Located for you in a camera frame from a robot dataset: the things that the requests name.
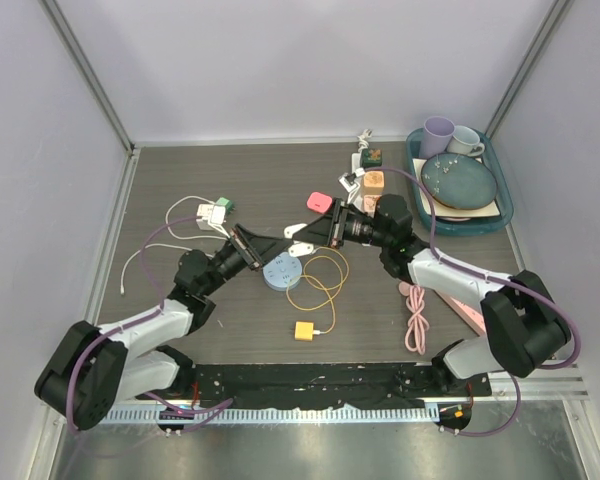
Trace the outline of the red pink charger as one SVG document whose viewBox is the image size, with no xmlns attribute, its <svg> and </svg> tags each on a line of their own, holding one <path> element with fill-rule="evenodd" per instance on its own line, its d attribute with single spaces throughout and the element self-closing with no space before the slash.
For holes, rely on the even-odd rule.
<svg viewBox="0 0 600 480">
<path fill-rule="evenodd" d="M 333 199 L 331 196 L 314 191 L 309 195 L 306 206 L 312 212 L 324 214 L 330 209 L 332 202 Z"/>
</svg>

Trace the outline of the white charger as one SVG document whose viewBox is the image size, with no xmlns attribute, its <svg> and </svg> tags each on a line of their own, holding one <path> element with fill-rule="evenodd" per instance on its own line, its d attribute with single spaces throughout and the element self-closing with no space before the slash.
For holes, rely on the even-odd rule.
<svg viewBox="0 0 600 480">
<path fill-rule="evenodd" d="M 284 228 L 284 237 L 293 241 L 292 245 L 287 250 L 288 254 L 291 257 L 301 258 L 304 256 L 312 255 L 316 251 L 316 247 L 313 244 L 296 240 L 294 237 L 296 233 L 304 229 L 306 226 L 306 223 L 298 223 L 289 225 Z"/>
</svg>

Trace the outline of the pink cube socket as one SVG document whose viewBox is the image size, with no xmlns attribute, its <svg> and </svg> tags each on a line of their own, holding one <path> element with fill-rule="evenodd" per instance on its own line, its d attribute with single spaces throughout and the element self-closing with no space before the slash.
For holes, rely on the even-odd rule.
<svg viewBox="0 0 600 480">
<path fill-rule="evenodd" d="M 379 198 L 380 195 L 364 195 L 362 199 L 363 212 L 373 216 L 375 214 L 376 205 Z"/>
</svg>

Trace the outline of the orange cube socket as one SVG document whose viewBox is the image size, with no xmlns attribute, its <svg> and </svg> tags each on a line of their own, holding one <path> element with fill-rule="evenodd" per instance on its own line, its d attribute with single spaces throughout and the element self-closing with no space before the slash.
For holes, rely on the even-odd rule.
<svg viewBox="0 0 600 480">
<path fill-rule="evenodd" d="M 362 177 L 364 195 L 382 195 L 384 188 L 385 179 L 382 171 L 367 171 Z"/>
</svg>

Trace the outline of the white multicolour power strip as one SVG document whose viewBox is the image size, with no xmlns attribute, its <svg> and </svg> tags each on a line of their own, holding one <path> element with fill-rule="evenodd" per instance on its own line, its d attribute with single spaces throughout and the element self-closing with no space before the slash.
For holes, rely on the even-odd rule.
<svg viewBox="0 0 600 480">
<path fill-rule="evenodd" d="M 357 168 L 362 168 L 360 165 L 360 152 L 365 148 L 371 148 L 370 147 L 371 137 L 372 137 L 371 129 L 365 129 L 360 135 L 357 136 L 357 138 L 358 138 L 357 151 L 351 155 L 351 170 L 352 171 Z M 363 209 L 362 209 L 363 196 L 364 196 L 364 194 L 362 191 L 362 179 L 361 179 L 361 189 L 359 192 L 359 196 L 356 198 L 356 200 L 353 204 L 362 212 L 363 212 Z"/>
</svg>

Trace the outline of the dark green cube socket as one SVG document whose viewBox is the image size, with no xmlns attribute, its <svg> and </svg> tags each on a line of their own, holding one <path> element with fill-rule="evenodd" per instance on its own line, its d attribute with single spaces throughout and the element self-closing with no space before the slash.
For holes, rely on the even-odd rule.
<svg viewBox="0 0 600 480">
<path fill-rule="evenodd" d="M 365 148 L 360 152 L 360 165 L 364 169 L 381 167 L 383 153 L 380 148 Z"/>
</svg>

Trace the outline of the pink power strip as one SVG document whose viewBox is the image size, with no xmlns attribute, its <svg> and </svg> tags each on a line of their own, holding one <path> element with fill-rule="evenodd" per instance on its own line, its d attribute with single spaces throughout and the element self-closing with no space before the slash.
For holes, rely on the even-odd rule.
<svg viewBox="0 0 600 480">
<path fill-rule="evenodd" d="M 458 300 L 436 292 L 438 297 L 444 301 L 477 335 L 485 335 L 486 327 L 481 313 Z"/>
</svg>

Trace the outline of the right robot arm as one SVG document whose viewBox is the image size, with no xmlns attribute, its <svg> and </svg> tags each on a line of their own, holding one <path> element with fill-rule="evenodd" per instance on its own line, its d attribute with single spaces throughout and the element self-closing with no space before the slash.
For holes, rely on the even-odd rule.
<svg viewBox="0 0 600 480">
<path fill-rule="evenodd" d="M 312 248 L 337 249 L 347 241 L 375 246 L 391 277 L 481 313 L 485 334 L 457 341 L 431 361 L 431 380 L 442 394 L 455 394 L 469 378 L 491 372 L 524 378 L 575 340 L 536 274 L 489 272 L 442 254 L 413 232 L 411 212 L 399 195 L 381 196 L 373 215 L 336 199 L 324 215 L 284 234 L 295 245 Z"/>
</svg>

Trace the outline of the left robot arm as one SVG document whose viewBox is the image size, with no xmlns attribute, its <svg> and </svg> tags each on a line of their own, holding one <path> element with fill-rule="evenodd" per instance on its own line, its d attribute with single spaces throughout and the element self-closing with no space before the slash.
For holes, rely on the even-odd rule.
<svg viewBox="0 0 600 480">
<path fill-rule="evenodd" d="M 215 308 L 212 293 L 246 268 L 261 269 L 292 243 L 236 225 L 213 256 L 185 252 L 174 287 L 158 306 L 100 327 L 72 325 L 37 379 L 35 395 L 78 430 L 96 426 L 120 401 L 185 397 L 195 381 L 194 363 L 168 341 L 200 329 Z"/>
</svg>

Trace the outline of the green plug adapter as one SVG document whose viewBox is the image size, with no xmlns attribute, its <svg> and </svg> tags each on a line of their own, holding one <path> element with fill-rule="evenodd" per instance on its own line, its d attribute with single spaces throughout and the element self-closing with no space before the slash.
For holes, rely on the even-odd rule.
<svg viewBox="0 0 600 480">
<path fill-rule="evenodd" d="M 235 203 L 226 197 L 218 198 L 215 204 L 219 207 L 223 207 L 227 214 L 230 214 L 235 210 Z"/>
</svg>

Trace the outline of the yellow charger block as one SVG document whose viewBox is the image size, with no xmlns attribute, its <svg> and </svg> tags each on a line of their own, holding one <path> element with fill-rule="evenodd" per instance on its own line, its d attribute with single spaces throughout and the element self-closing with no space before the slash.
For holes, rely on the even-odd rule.
<svg viewBox="0 0 600 480">
<path fill-rule="evenodd" d="M 315 335 L 314 323 L 297 321 L 294 329 L 294 339 L 297 341 L 312 341 Z"/>
</svg>

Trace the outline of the dark blue plate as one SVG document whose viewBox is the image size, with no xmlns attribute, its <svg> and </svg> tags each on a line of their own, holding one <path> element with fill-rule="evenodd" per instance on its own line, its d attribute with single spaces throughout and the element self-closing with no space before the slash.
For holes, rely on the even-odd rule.
<svg viewBox="0 0 600 480">
<path fill-rule="evenodd" d="M 459 210 L 478 210 L 495 200 L 493 173 L 473 157 L 442 153 L 425 161 L 421 183 L 440 204 Z"/>
</svg>

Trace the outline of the purple cup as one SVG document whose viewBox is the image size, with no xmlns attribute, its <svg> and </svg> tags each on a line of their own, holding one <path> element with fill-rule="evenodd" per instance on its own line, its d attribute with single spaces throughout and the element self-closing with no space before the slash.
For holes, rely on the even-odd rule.
<svg viewBox="0 0 600 480">
<path fill-rule="evenodd" d="M 424 122 L 419 157 L 429 159 L 444 152 L 455 132 L 455 124 L 446 117 L 432 116 Z"/>
</svg>

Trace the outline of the grey blue mug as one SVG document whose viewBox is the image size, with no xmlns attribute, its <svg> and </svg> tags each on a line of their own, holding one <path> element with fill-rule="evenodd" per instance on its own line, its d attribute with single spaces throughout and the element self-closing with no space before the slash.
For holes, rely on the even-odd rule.
<svg viewBox="0 0 600 480">
<path fill-rule="evenodd" d="M 446 151 L 469 157 L 480 157 L 485 151 L 485 145 L 475 130 L 456 125 Z"/>
</svg>

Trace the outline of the black mounting base plate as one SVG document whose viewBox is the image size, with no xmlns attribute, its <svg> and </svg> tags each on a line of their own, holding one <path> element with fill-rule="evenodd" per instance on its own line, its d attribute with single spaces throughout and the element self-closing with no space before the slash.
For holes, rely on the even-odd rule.
<svg viewBox="0 0 600 480">
<path fill-rule="evenodd" d="M 199 364 L 195 384 L 205 407 L 231 399 L 234 409 L 253 410 L 411 408 L 423 406 L 427 398 L 492 393 L 484 374 L 452 380 L 415 362 Z"/>
</svg>

